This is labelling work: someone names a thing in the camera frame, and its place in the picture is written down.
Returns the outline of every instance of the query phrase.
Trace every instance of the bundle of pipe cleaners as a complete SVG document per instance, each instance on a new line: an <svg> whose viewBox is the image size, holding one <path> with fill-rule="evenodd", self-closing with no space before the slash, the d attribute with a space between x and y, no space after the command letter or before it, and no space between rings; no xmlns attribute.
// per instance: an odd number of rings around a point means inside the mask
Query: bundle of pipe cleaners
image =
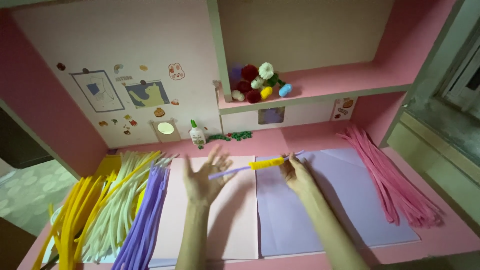
<svg viewBox="0 0 480 270"><path fill-rule="evenodd" d="M152 162L143 203L115 259L112 270L145 270L152 256L165 201L169 169Z"/></svg>
<svg viewBox="0 0 480 270"><path fill-rule="evenodd" d="M278 83L280 89L278 94L285 97L292 91L292 85L280 80L275 73L272 64L263 63L259 68L247 64L241 69L236 65L229 72L230 80L236 83L231 94L232 98L238 101L247 99L249 103L257 103L267 99L273 93L273 87Z"/></svg>
<svg viewBox="0 0 480 270"><path fill-rule="evenodd" d="M441 211L398 171L364 130L351 126L337 135L352 145L367 167L389 223L400 224L398 209L411 227L430 228L442 224Z"/></svg>

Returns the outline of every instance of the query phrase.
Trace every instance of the pink paper sheet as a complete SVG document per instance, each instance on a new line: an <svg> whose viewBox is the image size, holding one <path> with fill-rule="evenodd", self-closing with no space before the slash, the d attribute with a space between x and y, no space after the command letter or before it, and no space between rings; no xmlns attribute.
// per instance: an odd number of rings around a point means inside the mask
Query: pink paper sheet
<svg viewBox="0 0 480 270"><path fill-rule="evenodd" d="M247 166L254 156L230 157L234 168ZM194 171L207 158L193 158ZM180 251L187 194L183 184L183 159L170 166L167 196L152 259L177 258ZM210 259L257 259L257 199L255 171L241 171L224 186L210 208L208 217L207 257Z"/></svg>

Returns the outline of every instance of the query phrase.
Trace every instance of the blue pom pom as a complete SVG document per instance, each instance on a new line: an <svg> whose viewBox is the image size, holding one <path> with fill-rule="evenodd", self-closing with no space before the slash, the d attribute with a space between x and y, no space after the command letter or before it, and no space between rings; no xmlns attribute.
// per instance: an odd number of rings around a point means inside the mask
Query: blue pom pom
<svg viewBox="0 0 480 270"><path fill-rule="evenodd" d="M292 85L291 84L285 84L280 90L278 91L278 94L283 98L286 96L288 93L292 91Z"/></svg>

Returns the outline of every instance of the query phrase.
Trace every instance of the left hand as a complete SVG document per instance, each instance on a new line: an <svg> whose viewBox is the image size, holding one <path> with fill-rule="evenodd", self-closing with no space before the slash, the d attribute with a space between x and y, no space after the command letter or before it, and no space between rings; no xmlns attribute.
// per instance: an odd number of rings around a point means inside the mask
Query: left hand
<svg viewBox="0 0 480 270"><path fill-rule="evenodd" d="M208 160L202 165L198 172L193 171L190 158L185 156L183 182L191 203L209 207L223 186L235 176L235 174L230 174L208 180L210 174L224 172L233 164L232 160L228 160L230 155L227 152L219 155L221 148L220 145L216 145L212 149L210 154L208 154Z"/></svg>

